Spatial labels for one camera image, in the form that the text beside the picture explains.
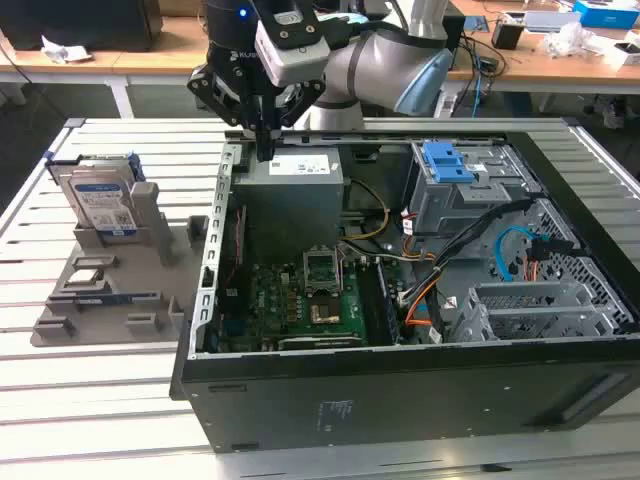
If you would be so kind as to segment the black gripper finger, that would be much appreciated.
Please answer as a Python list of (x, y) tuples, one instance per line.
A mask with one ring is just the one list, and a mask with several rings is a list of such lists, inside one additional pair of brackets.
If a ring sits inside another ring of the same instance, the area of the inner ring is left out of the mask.
[(326, 84), (322, 80), (305, 81), (292, 85), (293, 90), (286, 95), (287, 87), (281, 92), (267, 96), (267, 160), (275, 152), (283, 127), (291, 127), (324, 93)]
[(206, 64), (192, 73), (187, 88), (228, 125), (241, 126), (245, 136), (255, 143), (257, 159), (267, 161), (268, 129), (258, 96), (243, 68), (233, 67), (231, 80), (231, 83), (226, 82)]

